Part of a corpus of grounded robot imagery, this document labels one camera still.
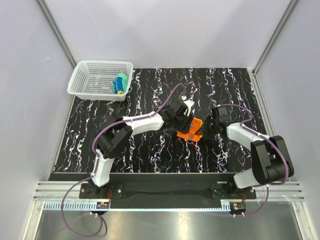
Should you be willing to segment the yellow blue crocodile towel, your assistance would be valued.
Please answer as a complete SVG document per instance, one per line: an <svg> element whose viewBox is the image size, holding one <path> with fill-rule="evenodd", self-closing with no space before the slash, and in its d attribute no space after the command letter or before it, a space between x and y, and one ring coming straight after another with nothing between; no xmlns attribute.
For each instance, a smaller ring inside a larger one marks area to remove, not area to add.
<svg viewBox="0 0 320 240"><path fill-rule="evenodd" d="M125 91L127 90L128 81L129 81L129 78L125 74L123 73L118 74L114 79L114 81L112 82L114 93L118 95L124 94Z"/></svg>

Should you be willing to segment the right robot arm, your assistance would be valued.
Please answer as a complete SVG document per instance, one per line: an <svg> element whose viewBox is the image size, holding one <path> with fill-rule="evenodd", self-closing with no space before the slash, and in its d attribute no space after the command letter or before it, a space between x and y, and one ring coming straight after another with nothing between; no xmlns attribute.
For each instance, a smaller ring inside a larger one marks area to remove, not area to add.
<svg viewBox="0 0 320 240"><path fill-rule="evenodd" d="M249 114L249 119L238 122L233 120L227 107L238 107ZM200 132L206 138L217 134L237 142L250 150L251 168L233 176L227 185L228 195L239 198L245 188L268 184L281 185L295 173L295 169L283 137L268 136L248 128L245 123L253 120L251 111L236 104L223 104L211 109Z"/></svg>

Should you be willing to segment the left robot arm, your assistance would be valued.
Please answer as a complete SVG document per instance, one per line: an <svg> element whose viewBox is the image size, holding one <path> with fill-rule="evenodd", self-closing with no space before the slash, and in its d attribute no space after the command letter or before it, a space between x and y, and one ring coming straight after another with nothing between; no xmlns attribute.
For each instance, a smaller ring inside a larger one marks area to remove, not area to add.
<svg viewBox="0 0 320 240"><path fill-rule="evenodd" d="M90 192L97 198L103 198L108 193L107 184L116 157L122 153L125 144L135 135L166 129L173 129L186 134L191 128L194 102L192 100L178 100L166 105L159 111L134 117L117 117L114 122L96 135L92 147L97 154L94 170L91 173L93 184Z"/></svg>

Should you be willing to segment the orange grey towel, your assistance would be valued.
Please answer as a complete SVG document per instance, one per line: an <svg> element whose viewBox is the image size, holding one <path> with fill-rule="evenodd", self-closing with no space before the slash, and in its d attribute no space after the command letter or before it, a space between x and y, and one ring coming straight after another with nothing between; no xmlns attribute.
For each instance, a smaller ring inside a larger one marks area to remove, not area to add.
<svg viewBox="0 0 320 240"><path fill-rule="evenodd" d="M187 141L199 142L202 138L202 134L197 133L201 129L203 121L199 118L194 118L191 122L189 131L187 133L177 132L177 137L185 139Z"/></svg>

